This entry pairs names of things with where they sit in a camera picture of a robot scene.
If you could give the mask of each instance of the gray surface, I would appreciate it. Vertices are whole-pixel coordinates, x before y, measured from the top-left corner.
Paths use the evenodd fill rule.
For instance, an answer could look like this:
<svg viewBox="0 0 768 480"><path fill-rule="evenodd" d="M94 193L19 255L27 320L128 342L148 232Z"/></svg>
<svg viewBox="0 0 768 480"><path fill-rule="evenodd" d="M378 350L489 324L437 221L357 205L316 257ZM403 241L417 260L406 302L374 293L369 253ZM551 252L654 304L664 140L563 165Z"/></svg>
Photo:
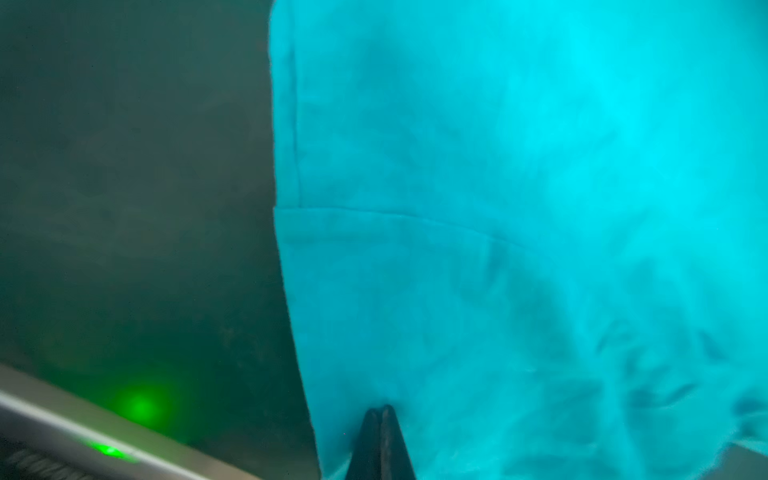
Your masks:
<svg viewBox="0 0 768 480"><path fill-rule="evenodd" d="M273 236L268 5L0 0L0 361L316 476Z"/></svg>

